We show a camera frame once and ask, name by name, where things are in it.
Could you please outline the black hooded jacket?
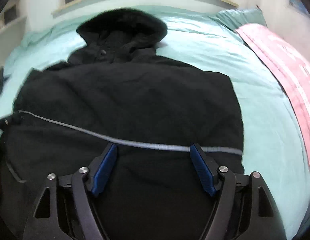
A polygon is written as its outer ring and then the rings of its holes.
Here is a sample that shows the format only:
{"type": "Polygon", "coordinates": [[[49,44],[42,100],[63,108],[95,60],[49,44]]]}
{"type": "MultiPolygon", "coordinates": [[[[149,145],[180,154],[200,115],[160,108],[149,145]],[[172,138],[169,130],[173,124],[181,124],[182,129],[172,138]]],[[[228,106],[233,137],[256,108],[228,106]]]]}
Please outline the black hooded jacket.
{"type": "MultiPolygon", "coordinates": [[[[16,237],[51,172],[65,176],[115,139],[213,147],[219,165],[243,173],[243,122],[228,76],[158,56],[160,19],[120,9],[77,28],[86,45],[33,70],[13,105],[20,123],[0,139],[0,216],[16,237]]],[[[212,199],[188,152],[119,147],[96,211],[109,239],[199,239],[212,199]]]]}

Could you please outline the mint green quilt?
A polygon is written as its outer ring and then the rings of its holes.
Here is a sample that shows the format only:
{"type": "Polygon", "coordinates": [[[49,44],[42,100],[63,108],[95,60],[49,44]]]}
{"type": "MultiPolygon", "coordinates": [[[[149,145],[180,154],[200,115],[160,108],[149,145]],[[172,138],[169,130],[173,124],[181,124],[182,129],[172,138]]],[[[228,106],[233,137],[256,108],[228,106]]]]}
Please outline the mint green quilt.
{"type": "MultiPolygon", "coordinates": [[[[163,6],[141,10],[168,26],[159,55],[231,79],[243,115],[245,172],[261,172],[292,239],[308,215],[310,170],[295,113],[280,84],[237,34],[209,18],[213,14],[163,6]]],[[[78,16],[24,35],[4,64],[10,78],[0,95],[0,117],[11,113],[31,70],[44,70],[84,46],[76,28],[89,19],[78,16]]]]}

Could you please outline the pink folded blanket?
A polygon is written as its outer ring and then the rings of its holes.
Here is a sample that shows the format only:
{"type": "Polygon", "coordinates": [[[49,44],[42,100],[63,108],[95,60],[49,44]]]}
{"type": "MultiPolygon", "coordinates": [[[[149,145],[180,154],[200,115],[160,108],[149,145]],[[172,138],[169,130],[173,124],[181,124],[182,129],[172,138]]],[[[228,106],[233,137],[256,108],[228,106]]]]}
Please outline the pink folded blanket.
{"type": "Polygon", "coordinates": [[[310,168],[310,63],[267,27],[250,23],[236,32],[278,80],[295,112],[310,168]]]}

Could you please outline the green pillow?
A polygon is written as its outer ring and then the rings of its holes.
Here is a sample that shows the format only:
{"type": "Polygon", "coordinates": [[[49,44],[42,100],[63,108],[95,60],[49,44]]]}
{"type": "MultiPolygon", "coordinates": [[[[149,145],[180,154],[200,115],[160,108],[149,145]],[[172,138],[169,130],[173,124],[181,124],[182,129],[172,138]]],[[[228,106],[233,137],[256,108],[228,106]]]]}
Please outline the green pillow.
{"type": "Polygon", "coordinates": [[[235,31],[239,27],[250,23],[267,26],[263,12],[259,8],[222,10],[209,16],[209,18],[231,31],[235,31]]]}

